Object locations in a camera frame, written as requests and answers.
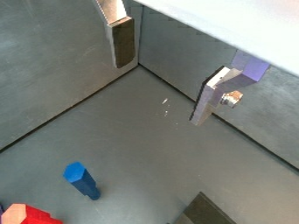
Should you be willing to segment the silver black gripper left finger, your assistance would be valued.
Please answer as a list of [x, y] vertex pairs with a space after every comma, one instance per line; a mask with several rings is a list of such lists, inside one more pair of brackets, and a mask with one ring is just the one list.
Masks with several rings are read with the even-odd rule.
[[99, 15], [107, 27], [116, 68], [124, 67], [136, 56], [135, 20], [127, 15], [123, 0], [94, 0]]

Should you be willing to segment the silver purple gripper right finger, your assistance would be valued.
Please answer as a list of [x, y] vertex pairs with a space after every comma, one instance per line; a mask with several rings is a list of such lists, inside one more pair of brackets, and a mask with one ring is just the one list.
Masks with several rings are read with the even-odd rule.
[[258, 83], [268, 67], [266, 61], [238, 50], [231, 67], [222, 66], [202, 83], [191, 122], [202, 125], [219, 105], [234, 109], [243, 98], [239, 89]]

